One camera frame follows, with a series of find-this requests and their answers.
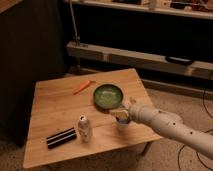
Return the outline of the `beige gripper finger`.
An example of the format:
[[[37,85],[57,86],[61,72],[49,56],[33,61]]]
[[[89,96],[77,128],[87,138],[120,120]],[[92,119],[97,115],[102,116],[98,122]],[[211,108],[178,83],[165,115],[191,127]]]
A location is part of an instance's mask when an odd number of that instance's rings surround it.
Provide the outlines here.
[[[130,101],[131,104],[135,104],[136,103],[136,100],[134,98],[132,98],[132,97],[129,98],[129,101]]]
[[[110,114],[119,118],[119,119],[127,119],[128,118],[128,112],[124,109],[111,110]]]

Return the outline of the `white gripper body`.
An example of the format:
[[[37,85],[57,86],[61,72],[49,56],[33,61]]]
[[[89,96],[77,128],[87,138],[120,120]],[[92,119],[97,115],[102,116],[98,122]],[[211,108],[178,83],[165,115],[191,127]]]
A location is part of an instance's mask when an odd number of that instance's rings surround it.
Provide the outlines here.
[[[141,103],[135,103],[129,106],[128,113],[132,121],[136,123],[144,123],[145,117],[142,114],[143,105]]]

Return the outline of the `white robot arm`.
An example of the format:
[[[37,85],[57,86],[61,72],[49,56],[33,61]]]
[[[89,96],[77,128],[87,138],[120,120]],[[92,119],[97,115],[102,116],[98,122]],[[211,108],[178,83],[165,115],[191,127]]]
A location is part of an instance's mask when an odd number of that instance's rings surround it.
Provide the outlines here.
[[[213,135],[194,130],[175,113],[131,99],[128,107],[111,109],[118,120],[129,120],[150,127],[158,135],[181,142],[213,160]]]

